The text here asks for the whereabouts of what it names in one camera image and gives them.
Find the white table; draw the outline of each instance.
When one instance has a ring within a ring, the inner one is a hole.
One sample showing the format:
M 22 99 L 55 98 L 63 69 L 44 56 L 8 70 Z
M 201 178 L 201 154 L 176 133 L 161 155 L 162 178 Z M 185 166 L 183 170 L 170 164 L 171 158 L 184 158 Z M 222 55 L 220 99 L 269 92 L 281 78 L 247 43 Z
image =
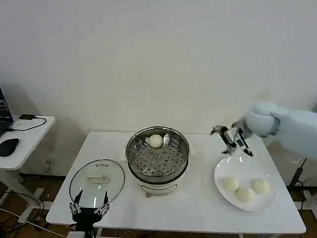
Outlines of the white table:
M 53 224 L 72 224 L 69 185 L 75 173 L 97 159 L 120 161 L 133 133 L 90 132 L 74 161 L 48 215 Z M 173 193 L 147 198 L 133 180 L 124 162 L 126 175 L 121 194 L 111 203 L 106 216 L 95 227 L 197 233 L 301 234 L 306 227 L 259 137 L 247 140 L 254 159 L 270 174 L 276 188 L 274 205 L 262 212 L 246 212 L 228 203 L 218 192 L 213 172 L 223 158 L 224 143 L 218 135 L 185 134 L 194 157 L 190 158 L 184 182 Z
M 39 116 L 45 118 L 47 121 L 44 125 L 33 128 L 27 131 L 8 131 L 0 137 L 0 143 L 11 139 L 11 138 L 19 138 L 19 144 L 17 145 L 15 151 L 7 156 L 7 157 L 0 157 L 0 181 L 3 182 L 5 185 L 8 186 L 8 191 L 14 191 L 18 193 L 22 193 L 33 197 L 38 202 L 38 197 L 41 196 L 44 189 L 38 188 L 34 194 L 32 194 L 29 190 L 27 190 L 23 185 L 21 185 L 17 181 L 18 175 L 12 176 L 12 174 L 7 173 L 6 171 L 14 171 L 22 167 L 24 162 L 30 156 L 32 151 L 36 148 L 36 146 L 40 143 L 43 137 L 47 134 L 48 130 L 52 127 L 55 122 L 54 117 L 50 116 Z M 32 119 L 32 120 L 20 120 L 18 119 L 13 128 L 15 129 L 26 129 L 33 127 L 35 125 L 39 125 L 43 123 L 43 119 Z M 5 193 L 4 196 L 0 199 L 0 204 L 4 202 L 8 193 Z M 38 204 L 33 200 L 26 196 L 21 196 L 26 201 L 29 202 L 28 208 L 22 213 L 19 222 L 24 222 L 29 215 L 31 214 L 34 208 L 38 208 Z M 51 202 L 44 202 L 44 209 L 49 209 L 51 207 Z

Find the white plate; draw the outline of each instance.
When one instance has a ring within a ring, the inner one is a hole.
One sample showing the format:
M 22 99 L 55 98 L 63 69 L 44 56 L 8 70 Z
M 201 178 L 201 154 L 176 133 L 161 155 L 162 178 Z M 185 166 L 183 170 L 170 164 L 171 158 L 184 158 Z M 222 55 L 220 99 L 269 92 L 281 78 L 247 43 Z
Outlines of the white plate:
M 252 189 L 251 182 L 254 179 L 264 179 L 271 185 L 268 194 L 255 193 L 255 200 L 249 203 L 241 202 L 235 192 L 229 192 L 222 186 L 225 177 L 232 177 L 239 181 L 240 186 Z M 265 173 L 263 168 L 257 163 L 256 158 L 230 156 L 221 160 L 214 170 L 214 180 L 219 192 L 231 204 L 250 212 L 262 211 L 273 205 L 276 199 L 275 189 L 270 181 L 270 176 Z

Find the table leg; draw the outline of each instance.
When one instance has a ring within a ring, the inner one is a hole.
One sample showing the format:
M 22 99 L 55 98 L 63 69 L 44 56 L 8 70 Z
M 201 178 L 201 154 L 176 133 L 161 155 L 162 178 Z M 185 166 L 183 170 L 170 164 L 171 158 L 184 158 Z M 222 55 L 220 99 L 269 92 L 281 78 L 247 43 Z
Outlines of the table leg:
M 15 178 L 13 178 L 11 175 L 9 175 L 4 170 L 0 170 L 0 181 L 3 182 L 5 185 L 7 185 L 12 191 L 25 194 L 25 195 L 27 195 L 29 197 L 34 198 L 39 203 L 41 203 L 41 201 L 36 196 L 34 196 L 33 193 L 31 193 L 29 190 L 27 190 Z M 35 202 L 33 199 L 31 199 L 29 197 L 26 197 L 26 196 L 21 196 L 21 197 L 23 197 L 24 200 L 26 200 L 27 202 L 29 202 L 33 206 L 37 206 L 38 207 L 37 202 Z
M 23 211 L 23 213 L 21 214 L 18 220 L 20 223 L 25 223 L 25 221 L 28 219 L 28 217 L 32 213 L 33 209 L 49 210 L 51 208 L 51 205 L 53 204 L 52 202 L 46 202 L 46 201 L 42 202 L 39 200 L 39 197 L 42 195 L 44 188 L 37 188 L 35 193 L 33 194 L 29 190 L 27 190 L 23 185 L 21 185 L 17 181 L 16 178 L 11 176 L 9 173 L 7 173 L 4 170 L 0 170 L 0 181 L 3 182 L 5 185 L 7 185 L 10 190 L 29 196 L 27 197 L 27 196 L 20 195 L 24 200 L 28 202 L 26 209 Z

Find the charger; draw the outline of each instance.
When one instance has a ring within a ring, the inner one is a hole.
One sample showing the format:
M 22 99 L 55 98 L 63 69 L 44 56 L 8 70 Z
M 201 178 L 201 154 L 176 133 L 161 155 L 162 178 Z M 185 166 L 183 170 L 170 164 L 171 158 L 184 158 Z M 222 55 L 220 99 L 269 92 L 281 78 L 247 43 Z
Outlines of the charger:
M 35 115 L 32 115 L 32 114 L 22 114 L 22 115 L 19 117 L 19 119 L 21 119 L 21 120 L 32 120 L 32 119 L 34 119 L 34 118 L 36 118 L 36 116 L 35 116 Z

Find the pot lid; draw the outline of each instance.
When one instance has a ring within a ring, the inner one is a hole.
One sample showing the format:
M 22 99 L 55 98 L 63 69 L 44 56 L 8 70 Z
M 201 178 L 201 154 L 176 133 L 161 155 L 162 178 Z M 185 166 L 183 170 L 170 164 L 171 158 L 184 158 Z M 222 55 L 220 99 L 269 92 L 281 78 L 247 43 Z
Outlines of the pot lid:
M 113 160 L 95 160 L 83 166 L 70 182 L 69 195 L 74 199 L 81 190 L 78 203 L 81 207 L 99 207 L 104 202 L 107 191 L 108 200 L 112 202 L 120 194 L 124 185 L 124 171 Z

